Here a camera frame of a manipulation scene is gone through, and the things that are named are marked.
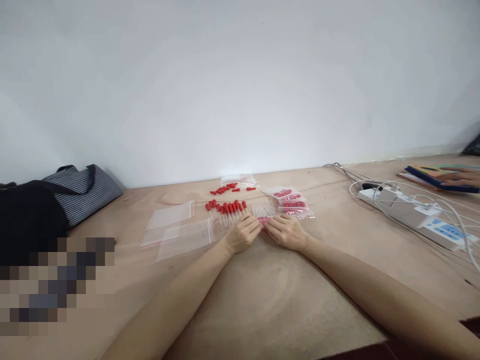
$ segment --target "white cable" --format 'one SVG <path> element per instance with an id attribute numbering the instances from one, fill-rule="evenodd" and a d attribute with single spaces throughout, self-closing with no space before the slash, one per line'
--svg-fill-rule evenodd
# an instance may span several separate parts
<path id="1" fill-rule="evenodd" d="M 461 232 L 463 234 L 463 241 L 465 242 L 465 248 L 468 252 L 468 255 L 470 256 L 470 260 L 471 260 L 471 263 L 476 267 L 476 269 L 478 270 L 478 272 L 480 273 L 480 266 L 477 264 L 477 262 L 475 261 L 475 257 L 474 257 L 474 254 L 472 253 L 472 249 L 470 248 L 470 244 L 469 244 L 469 239 L 467 237 L 467 230 L 465 229 L 465 226 L 464 226 L 464 223 L 462 221 L 462 218 L 460 217 L 459 213 L 446 201 L 443 201 L 443 200 L 438 200 L 439 202 L 442 202 L 444 203 L 446 206 L 448 206 L 451 211 L 455 214 L 457 220 L 458 220 L 458 224 L 460 225 L 461 227 Z"/>
<path id="2" fill-rule="evenodd" d="M 437 198 L 445 199 L 445 200 L 451 202 L 452 204 L 460 205 L 460 206 L 462 206 L 462 207 L 464 207 L 464 208 L 467 208 L 467 209 L 469 209 L 469 210 L 473 210 L 473 211 L 476 212 L 476 213 L 480 213 L 480 210 L 474 209 L 473 207 L 463 205 L 462 203 L 459 203 L 459 202 L 450 200 L 448 197 L 444 197 L 444 196 L 438 195 L 438 194 L 436 194 L 436 193 L 433 193 L 433 192 L 431 192 L 431 191 L 422 189 L 422 188 L 420 188 L 420 187 L 416 187 L 416 186 L 410 185 L 409 183 L 400 182 L 399 184 L 407 185 L 408 187 L 411 187 L 411 188 L 414 188 L 414 189 L 417 189 L 417 190 L 420 190 L 420 191 L 424 191 L 424 192 L 426 192 L 426 193 L 429 193 L 429 194 L 432 194 L 432 195 L 436 196 Z"/>
<path id="3" fill-rule="evenodd" d="M 454 221 L 452 220 L 452 218 L 450 217 L 450 214 L 449 212 L 450 211 L 446 211 L 443 207 L 441 207 L 440 205 L 437 204 L 437 207 L 441 209 L 442 213 L 445 214 L 446 218 L 448 219 L 448 221 L 446 221 L 446 223 L 450 222 L 451 225 L 453 225 L 454 227 L 457 227 L 457 224 L 454 223 Z"/>
<path id="4" fill-rule="evenodd" d="M 355 195 L 355 194 L 352 192 L 352 187 L 353 187 L 355 184 L 361 183 L 361 182 L 369 182 L 369 180 L 359 180 L 359 181 L 353 182 L 353 183 L 350 185 L 350 187 L 348 188 L 348 192 L 349 192 L 349 194 L 350 194 L 352 197 L 354 197 L 354 198 L 361 199 L 361 200 L 365 200 L 364 198 L 359 197 L 359 196 Z M 414 231 L 414 230 L 411 229 L 410 227 L 406 226 L 406 225 L 403 224 L 402 222 L 400 222 L 400 221 L 394 219 L 393 217 L 391 217 L 390 215 L 388 215 L 380 206 L 377 206 L 376 203 L 377 203 L 378 201 L 381 201 L 382 203 L 404 203 L 404 201 L 398 201 L 398 200 L 377 200 L 377 199 L 375 199 L 376 190 L 377 190 L 377 188 L 375 188 L 375 191 L 373 192 L 373 199 L 372 199 L 372 200 L 367 200 L 367 201 L 372 201 L 372 202 L 374 202 L 375 205 L 376 205 L 376 208 L 379 209 L 385 216 L 387 216 L 389 219 L 393 220 L 393 221 L 396 222 L 397 224 L 401 225 L 402 227 L 404 227 L 405 229 L 407 229 L 408 231 L 410 231 L 412 234 L 414 234 L 415 236 L 417 236 L 417 237 L 420 238 L 421 240 L 423 240 L 423 241 L 425 241 L 425 242 L 428 242 L 430 245 L 433 245 L 433 246 L 435 246 L 436 248 L 438 248 L 438 249 L 440 249 L 440 250 L 443 250 L 443 251 L 448 252 L 450 255 L 453 255 L 453 256 L 455 256 L 456 258 L 459 258 L 459 259 L 461 259 L 461 260 L 463 260 L 463 261 L 465 261 L 465 262 L 467 262 L 467 263 L 469 263 L 469 264 L 474 265 L 474 266 L 477 268 L 478 272 L 480 273 L 480 267 L 478 267 L 478 264 L 475 262 L 475 260 L 473 260 L 473 262 L 468 261 L 468 260 L 465 259 L 464 257 L 459 256 L 459 255 L 455 254 L 453 251 L 448 250 L 448 249 L 446 249 L 446 248 L 438 245 L 436 242 L 434 242 L 434 241 L 430 240 L 429 238 L 427 238 L 427 237 L 425 237 L 425 236 L 417 233 L 416 231 Z M 442 203 L 444 203 L 444 204 L 446 204 L 450 209 L 452 209 L 452 210 L 454 211 L 453 214 L 455 214 L 455 215 L 457 216 L 457 218 L 461 221 L 460 218 L 461 218 L 462 216 L 460 216 L 460 215 L 455 211 L 455 209 L 454 209 L 453 207 L 451 207 L 448 203 L 446 203 L 446 202 L 443 201 L 443 200 L 439 200 L 439 201 L 442 202 Z"/>

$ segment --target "clear plastic bag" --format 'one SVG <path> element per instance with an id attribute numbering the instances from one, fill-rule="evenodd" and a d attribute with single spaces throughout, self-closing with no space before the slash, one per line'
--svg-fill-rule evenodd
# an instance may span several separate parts
<path id="1" fill-rule="evenodd" d="M 278 208 L 306 208 L 308 209 L 307 199 L 304 197 L 293 199 L 293 200 L 279 200 Z"/>
<path id="2" fill-rule="evenodd" d="M 302 194 L 294 187 L 291 186 L 274 186 L 268 189 L 263 189 L 262 193 L 265 193 L 277 200 L 294 200 L 299 199 Z"/>
<path id="3" fill-rule="evenodd" d="M 275 206 L 270 203 L 254 203 L 251 205 L 251 212 L 262 227 L 278 213 Z"/>
<path id="4" fill-rule="evenodd" d="M 154 227 L 153 229 L 145 231 L 140 247 L 144 248 L 149 245 L 161 243 L 164 240 L 164 233 L 166 230 L 179 227 L 180 225 L 180 222 L 176 222 L 166 226 Z"/>
<path id="5" fill-rule="evenodd" d="M 215 241 L 212 218 L 169 228 L 163 235 L 156 261 L 202 248 Z"/>
<path id="6" fill-rule="evenodd" d="M 278 211 L 297 218 L 298 220 L 313 219 L 315 217 L 315 213 L 308 207 L 279 207 Z"/>
<path id="7" fill-rule="evenodd" d="M 166 225 L 179 223 L 182 220 L 189 219 L 194 216 L 194 201 L 170 206 L 164 209 L 156 210 L 150 218 L 145 230 L 164 227 Z"/>
<path id="8" fill-rule="evenodd" d="M 255 180 L 253 174 L 251 173 L 233 174 L 222 176 L 220 178 L 220 187 L 224 187 L 232 183 L 237 183 L 237 189 L 254 188 L 258 186 L 257 180 Z"/>
<path id="9" fill-rule="evenodd" d="M 193 200 L 154 211 L 146 227 L 140 247 L 143 248 L 162 242 L 166 230 L 180 226 L 183 220 L 190 219 L 193 216 Z"/>

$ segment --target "hand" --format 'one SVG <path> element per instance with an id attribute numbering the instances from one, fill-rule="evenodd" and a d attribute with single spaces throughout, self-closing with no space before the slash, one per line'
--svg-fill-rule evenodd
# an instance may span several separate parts
<path id="1" fill-rule="evenodd" d="M 448 174 L 439 175 L 436 179 L 441 181 L 460 179 L 442 183 L 444 186 L 471 185 L 480 188 L 480 170 L 470 167 L 441 167 L 442 170 L 451 170 Z"/>
<path id="2" fill-rule="evenodd" d="M 273 241 L 287 249 L 301 251 L 307 245 L 308 234 L 294 217 L 285 214 L 274 216 L 264 227 Z"/>
<path id="3" fill-rule="evenodd" d="M 223 237 L 232 255 L 241 253 L 253 243 L 262 230 L 260 222 L 250 213 L 243 214 Z"/>

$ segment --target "power strip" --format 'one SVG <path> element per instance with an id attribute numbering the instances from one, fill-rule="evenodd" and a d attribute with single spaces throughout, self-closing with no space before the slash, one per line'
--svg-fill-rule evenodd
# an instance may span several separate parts
<path id="1" fill-rule="evenodd" d="M 406 196 L 400 189 L 391 187 L 383 187 L 381 191 L 361 190 L 357 196 L 446 249 L 451 251 L 465 249 L 462 231 L 438 219 L 442 210 L 434 204 L 424 204 L 414 196 Z M 479 240 L 470 233 L 467 234 L 467 238 L 473 243 Z"/>

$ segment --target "black object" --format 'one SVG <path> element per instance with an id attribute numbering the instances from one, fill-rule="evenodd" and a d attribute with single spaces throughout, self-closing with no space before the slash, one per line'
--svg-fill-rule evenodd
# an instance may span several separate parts
<path id="1" fill-rule="evenodd" d="M 361 189 L 362 190 L 375 189 L 375 188 L 378 188 L 379 191 L 383 190 L 383 187 L 381 187 L 381 186 L 379 187 L 378 184 L 373 183 L 373 182 L 362 182 L 361 183 Z"/>
<path id="2" fill-rule="evenodd" d="M 67 236 L 67 216 L 43 181 L 30 181 L 0 191 L 0 266 L 27 266 L 38 252 L 57 251 L 57 238 Z"/>
<path id="3" fill-rule="evenodd" d="M 426 167 L 425 169 L 427 170 L 436 170 L 432 168 Z M 442 185 L 443 181 L 437 180 L 433 176 L 430 176 L 426 174 L 423 171 L 419 171 L 418 169 L 412 167 L 412 166 L 407 166 L 405 168 L 406 171 L 408 171 L 410 174 L 415 175 L 417 178 L 420 178 L 422 180 L 425 180 L 427 183 L 432 184 L 433 186 L 436 186 L 439 189 L 442 190 L 450 190 L 450 191 L 458 191 L 462 193 L 472 193 L 472 194 L 478 194 L 480 193 L 480 188 L 475 187 L 475 186 L 470 186 L 470 185 Z"/>
<path id="4" fill-rule="evenodd" d="M 463 150 L 461 153 L 465 155 L 480 156 L 480 135 L 478 135 L 471 143 L 469 143 L 465 150 Z"/>

